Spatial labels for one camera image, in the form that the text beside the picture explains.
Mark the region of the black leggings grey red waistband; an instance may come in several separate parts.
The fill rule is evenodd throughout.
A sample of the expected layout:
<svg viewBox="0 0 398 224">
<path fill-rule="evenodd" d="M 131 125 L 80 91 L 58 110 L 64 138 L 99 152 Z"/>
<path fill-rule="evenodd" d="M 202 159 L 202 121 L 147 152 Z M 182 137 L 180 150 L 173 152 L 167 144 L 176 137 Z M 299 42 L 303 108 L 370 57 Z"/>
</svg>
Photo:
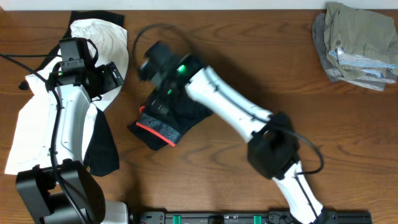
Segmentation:
<svg viewBox="0 0 398 224">
<path fill-rule="evenodd" d="M 185 93 L 169 103 L 162 97 L 153 90 L 140 107 L 140 117 L 127 127 L 153 151 L 176 146 L 187 131 L 213 114 Z"/>
</svg>

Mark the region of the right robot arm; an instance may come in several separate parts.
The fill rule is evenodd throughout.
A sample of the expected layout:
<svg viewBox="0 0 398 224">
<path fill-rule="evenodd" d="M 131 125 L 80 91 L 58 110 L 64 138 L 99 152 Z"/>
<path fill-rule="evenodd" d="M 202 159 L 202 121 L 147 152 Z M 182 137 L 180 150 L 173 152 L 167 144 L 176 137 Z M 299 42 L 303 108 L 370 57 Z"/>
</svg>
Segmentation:
<svg viewBox="0 0 398 224">
<path fill-rule="evenodd" d="M 196 55 L 181 57 L 156 42 L 144 56 L 139 78 L 151 81 L 155 89 L 136 122 L 138 127 L 175 146 L 182 137 L 179 122 L 183 116 L 176 112 L 178 101 L 185 101 L 181 108 L 187 111 L 193 111 L 195 105 L 208 109 L 242 137 L 250 165 L 276 183 L 293 219 L 299 223 L 332 222 L 333 217 L 316 199 L 305 178 L 309 173 L 302 169 L 299 141 L 315 152 L 319 150 L 295 133 L 286 114 L 274 114 L 249 101 Z"/>
</svg>

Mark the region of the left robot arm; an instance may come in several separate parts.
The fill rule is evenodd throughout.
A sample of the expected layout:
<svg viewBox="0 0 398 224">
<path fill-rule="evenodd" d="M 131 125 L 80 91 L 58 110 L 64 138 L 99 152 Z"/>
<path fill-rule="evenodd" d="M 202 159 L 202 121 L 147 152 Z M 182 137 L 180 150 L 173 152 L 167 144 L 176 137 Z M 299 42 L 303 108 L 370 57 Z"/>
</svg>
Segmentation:
<svg viewBox="0 0 398 224">
<path fill-rule="evenodd" d="M 35 223 L 129 223 L 127 205 L 106 200 L 83 165 L 83 129 L 91 101 L 124 80 L 113 62 L 95 63 L 90 39 L 59 42 L 61 62 L 45 81 L 49 121 L 45 133 L 50 164 L 17 174 L 16 188 Z"/>
</svg>

